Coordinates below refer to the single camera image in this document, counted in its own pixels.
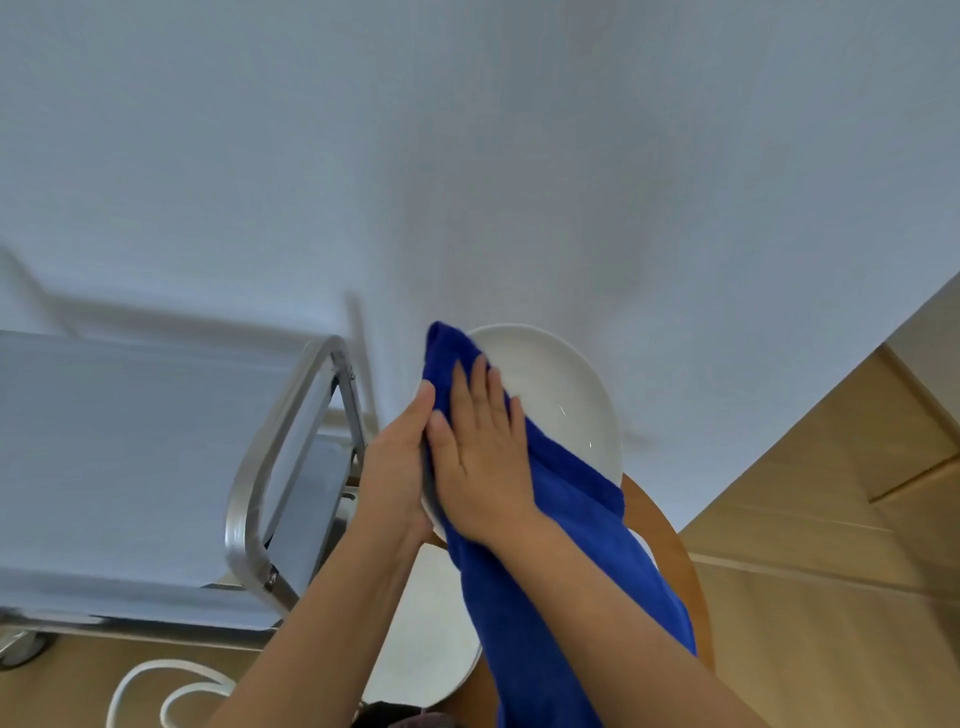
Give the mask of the person's right hand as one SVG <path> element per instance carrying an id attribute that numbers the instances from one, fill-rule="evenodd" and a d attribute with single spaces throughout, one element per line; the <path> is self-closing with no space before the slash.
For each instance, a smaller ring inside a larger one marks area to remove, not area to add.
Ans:
<path id="1" fill-rule="evenodd" d="M 443 415 L 457 441 L 460 475 L 436 489 L 450 525 L 462 537 L 498 553 L 545 531 L 549 520 L 535 504 L 530 460 L 520 458 L 508 443 L 509 397 L 500 370 L 487 364 L 492 427 L 479 435 L 474 433 L 471 372 L 460 363 L 452 369 L 449 412 Z"/>

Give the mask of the person's left forearm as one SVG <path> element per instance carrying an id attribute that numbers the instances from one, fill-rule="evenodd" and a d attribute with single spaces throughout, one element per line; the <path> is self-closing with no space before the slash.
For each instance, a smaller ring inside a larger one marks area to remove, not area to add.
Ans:
<path id="1" fill-rule="evenodd" d="M 351 728 L 430 531 L 357 516 L 206 728 Z"/>

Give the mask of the stainless steel cart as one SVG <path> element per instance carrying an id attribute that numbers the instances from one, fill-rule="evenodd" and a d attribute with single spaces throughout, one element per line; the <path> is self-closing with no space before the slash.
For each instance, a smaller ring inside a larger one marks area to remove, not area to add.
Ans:
<path id="1" fill-rule="evenodd" d="M 345 340 L 285 365 L 0 331 L 0 632 L 261 650 L 367 439 Z"/>

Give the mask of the blue towel cloth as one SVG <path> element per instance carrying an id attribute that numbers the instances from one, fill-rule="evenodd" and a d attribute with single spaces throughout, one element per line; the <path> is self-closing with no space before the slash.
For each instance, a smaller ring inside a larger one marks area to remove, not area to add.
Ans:
<path id="1" fill-rule="evenodd" d="M 461 330 L 426 334 L 439 518 L 496 685 L 497 728 L 710 728 L 729 696 L 618 487 L 508 400 Z"/>

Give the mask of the white flat plate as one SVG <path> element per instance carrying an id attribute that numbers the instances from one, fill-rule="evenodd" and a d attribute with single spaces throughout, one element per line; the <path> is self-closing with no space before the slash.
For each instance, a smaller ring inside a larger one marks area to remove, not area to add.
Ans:
<path id="1" fill-rule="evenodd" d="M 450 553 L 420 547 L 362 694 L 365 704 L 430 708 L 470 677 L 482 653 Z"/>

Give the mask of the person's left hand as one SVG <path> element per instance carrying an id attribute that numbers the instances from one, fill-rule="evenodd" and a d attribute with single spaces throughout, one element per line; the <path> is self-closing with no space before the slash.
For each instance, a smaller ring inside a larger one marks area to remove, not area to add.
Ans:
<path id="1" fill-rule="evenodd" d="M 396 548 L 417 549 L 433 526 L 423 506 L 422 442 L 413 451 L 402 450 L 403 411 L 366 449 L 353 526 Z"/>

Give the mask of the white deep plate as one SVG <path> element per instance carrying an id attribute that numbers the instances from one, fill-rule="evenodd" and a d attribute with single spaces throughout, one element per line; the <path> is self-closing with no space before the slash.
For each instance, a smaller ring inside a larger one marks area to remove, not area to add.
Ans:
<path id="1" fill-rule="evenodd" d="M 454 363 L 467 376 L 478 356 L 518 396 L 539 509 L 567 524 L 601 529 L 621 522 L 625 497 L 620 426 L 599 375 L 573 346 L 532 325 L 496 323 L 465 333 L 442 321 L 426 333 L 422 375 L 436 408 L 450 413 Z"/>

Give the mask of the round wooden stool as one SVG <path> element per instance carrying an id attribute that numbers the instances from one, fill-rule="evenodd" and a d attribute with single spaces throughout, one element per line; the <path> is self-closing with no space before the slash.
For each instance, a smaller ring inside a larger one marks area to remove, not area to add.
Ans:
<path id="1" fill-rule="evenodd" d="M 714 636 L 709 608 L 687 548 L 661 508 L 626 474 L 621 479 L 621 490 L 626 503 L 626 526 L 645 541 L 661 576 L 686 608 L 697 657 L 714 674 Z M 464 728 L 496 728 L 498 706 L 497 686 L 486 655 L 481 653 L 462 685 L 434 709 L 450 715 Z"/>

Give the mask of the person's right forearm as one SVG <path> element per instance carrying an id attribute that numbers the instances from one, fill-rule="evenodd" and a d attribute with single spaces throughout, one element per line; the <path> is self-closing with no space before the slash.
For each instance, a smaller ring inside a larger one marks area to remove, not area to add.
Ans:
<path id="1" fill-rule="evenodd" d="M 605 728 L 769 728 L 556 522 L 496 553 Z"/>

